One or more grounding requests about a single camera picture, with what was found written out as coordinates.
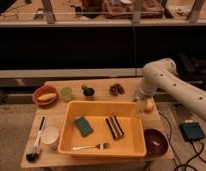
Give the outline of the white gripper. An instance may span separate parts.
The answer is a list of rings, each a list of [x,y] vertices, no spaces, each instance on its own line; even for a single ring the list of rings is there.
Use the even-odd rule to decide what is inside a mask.
[[[134,101],[137,104],[138,111],[140,113],[146,113],[145,106],[148,101],[151,101],[151,96],[144,93],[141,88],[137,88],[134,94]]]

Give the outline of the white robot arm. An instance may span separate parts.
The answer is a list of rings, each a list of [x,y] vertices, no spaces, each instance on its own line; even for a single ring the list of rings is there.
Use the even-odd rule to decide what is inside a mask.
[[[160,88],[206,122],[206,91],[182,81],[175,74],[176,64],[170,58],[146,64],[142,68],[135,99],[149,99]]]

